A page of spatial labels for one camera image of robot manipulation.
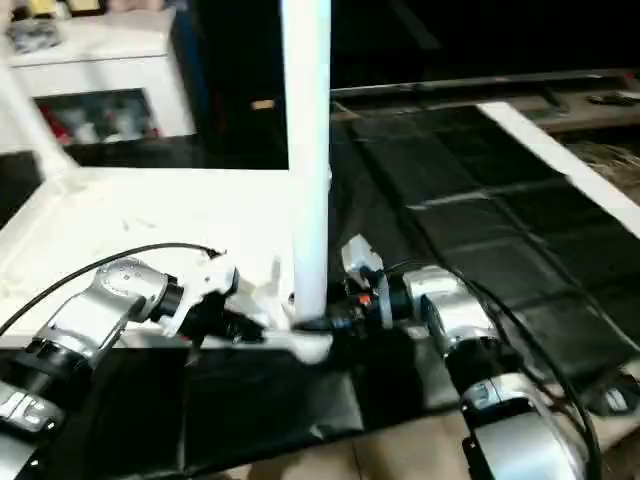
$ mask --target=white vertical post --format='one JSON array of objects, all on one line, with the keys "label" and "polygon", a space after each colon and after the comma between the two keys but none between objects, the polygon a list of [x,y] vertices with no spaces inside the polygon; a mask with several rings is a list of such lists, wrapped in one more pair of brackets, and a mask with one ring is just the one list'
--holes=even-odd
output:
[{"label": "white vertical post", "polygon": [[6,44],[0,45],[0,106],[9,111],[29,142],[40,174],[47,179],[63,170],[77,167],[78,164],[62,150],[40,110],[7,65],[7,50]]},{"label": "white vertical post", "polygon": [[295,321],[327,292],[331,0],[281,0],[289,169],[294,182]]}]

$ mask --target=robotic arm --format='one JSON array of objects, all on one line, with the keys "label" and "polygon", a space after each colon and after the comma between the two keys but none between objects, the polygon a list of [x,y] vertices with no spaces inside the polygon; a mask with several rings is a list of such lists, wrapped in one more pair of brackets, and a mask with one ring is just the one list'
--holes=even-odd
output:
[{"label": "robotic arm", "polygon": [[[100,268],[86,290],[60,307],[0,376],[2,480],[28,478],[29,467],[38,465],[37,447],[82,405],[93,372],[129,322],[151,319],[168,336],[191,338],[200,335],[205,314],[220,335],[233,336],[242,327],[238,319],[223,315],[226,297],[237,286],[237,271],[220,260],[206,268],[199,285],[183,288],[139,260],[117,260]],[[259,330],[248,319],[246,327]]]},{"label": "robotic arm", "polygon": [[[339,293],[330,294],[325,317],[299,330],[339,338],[366,336],[407,319],[425,326],[460,396],[472,478],[584,477],[576,445],[461,279],[435,266],[385,273],[361,237],[343,249],[343,260],[351,279],[333,286]],[[27,478],[37,466],[37,446],[82,405],[94,370],[127,323],[151,319],[165,335],[194,341],[205,335],[268,339],[261,325],[224,308],[237,288],[235,268],[222,259],[206,268],[195,285],[181,287],[138,260],[118,260],[53,315],[0,376],[0,478]]]}]

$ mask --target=white cabinet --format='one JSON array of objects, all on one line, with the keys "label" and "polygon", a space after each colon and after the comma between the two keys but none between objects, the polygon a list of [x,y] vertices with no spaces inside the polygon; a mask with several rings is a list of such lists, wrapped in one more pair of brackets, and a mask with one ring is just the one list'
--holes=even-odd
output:
[{"label": "white cabinet", "polygon": [[[193,121],[170,43],[174,16],[167,9],[73,18],[59,23],[59,46],[8,63],[33,98],[140,90],[159,135],[189,135]],[[30,148],[2,108],[0,125],[0,152]]]}]

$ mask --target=orange component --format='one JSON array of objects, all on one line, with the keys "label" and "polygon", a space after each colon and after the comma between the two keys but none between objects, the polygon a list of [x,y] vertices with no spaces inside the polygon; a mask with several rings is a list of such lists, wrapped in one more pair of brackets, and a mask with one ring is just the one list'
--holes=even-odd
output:
[{"label": "orange component", "polygon": [[371,295],[368,293],[361,293],[358,295],[358,300],[362,305],[371,305]]}]

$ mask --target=floor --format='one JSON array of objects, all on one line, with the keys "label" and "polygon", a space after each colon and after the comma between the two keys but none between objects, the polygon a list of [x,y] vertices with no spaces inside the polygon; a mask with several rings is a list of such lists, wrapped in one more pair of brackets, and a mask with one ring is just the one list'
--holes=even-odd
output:
[{"label": "floor", "polygon": [[[633,431],[638,422],[637,417],[595,418],[603,450]],[[462,416],[452,413],[234,468],[207,480],[467,480],[461,448],[467,435]],[[637,445],[640,437],[634,442],[635,452]],[[629,461],[628,457],[617,454],[610,462]],[[619,473],[615,467],[605,458],[605,478],[633,478],[606,476],[607,471]]]}]

